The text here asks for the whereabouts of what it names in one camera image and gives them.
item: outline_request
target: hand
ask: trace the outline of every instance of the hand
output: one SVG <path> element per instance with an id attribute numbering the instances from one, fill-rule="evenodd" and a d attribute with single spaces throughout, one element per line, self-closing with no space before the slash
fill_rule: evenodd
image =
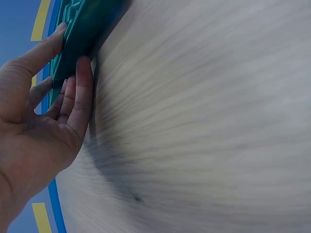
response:
<path id="1" fill-rule="evenodd" d="M 47 113 L 34 112 L 52 79 L 31 88 L 32 77 L 60 52 L 65 29 L 61 24 L 45 41 L 0 68 L 0 231 L 73 162 L 86 133 L 93 79 L 85 56 Z"/>

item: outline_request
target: wood grain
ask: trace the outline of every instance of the wood grain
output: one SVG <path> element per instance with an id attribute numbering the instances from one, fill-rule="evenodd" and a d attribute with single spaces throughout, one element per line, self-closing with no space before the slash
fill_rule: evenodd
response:
<path id="1" fill-rule="evenodd" d="M 134 0 L 57 177 L 75 233 L 311 231 L 311 2 Z"/>

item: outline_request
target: teal ridged object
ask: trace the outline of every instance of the teal ridged object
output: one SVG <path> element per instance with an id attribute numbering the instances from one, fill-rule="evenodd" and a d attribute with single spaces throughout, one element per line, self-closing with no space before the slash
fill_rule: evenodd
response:
<path id="1" fill-rule="evenodd" d="M 51 105 L 58 96 L 64 79 L 75 73 L 76 62 L 83 55 L 91 59 L 97 51 L 94 46 L 114 18 L 121 13 L 125 0 L 62 0 L 55 28 L 67 23 L 63 49 L 50 61 L 49 74 L 53 89 L 49 93 Z"/>

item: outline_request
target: blue line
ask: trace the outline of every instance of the blue line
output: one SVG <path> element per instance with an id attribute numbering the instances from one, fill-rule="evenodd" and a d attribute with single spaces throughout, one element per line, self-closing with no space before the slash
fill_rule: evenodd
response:
<path id="1" fill-rule="evenodd" d="M 54 8 L 52 11 L 52 16 L 51 16 L 51 20 L 50 20 L 49 30 L 48 30 L 48 36 L 54 32 L 56 19 L 57 19 L 57 12 L 58 12 L 60 2 L 61 2 L 61 0 L 55 0 Z M 42 80 L 46 79 L 48 76 L 49 76 L 49 64 L 47 64 L 43 68 Z M 48 96 L 46 96 L 44 98 L 44 100 L 42 101 L 41 109 L 42 109 L 42 113 L 47 112 L 47 110 L 49 109 L 49 98 L 48 98 Z M 58 192 L 57 192 L 56 179 L 54 179 L 49 184 L 48 188 L 49 188 L 51 205 L 52 205 L 54 219 L 55 219 L 55 223 L 56 223 L 58 233 L 67 233 L 66 226 L 64 223 L 63 214 L 62 214 L 62 209 L 60 207 L 60 202 L 59 202 L 59 197 L 58 197 Z"/>

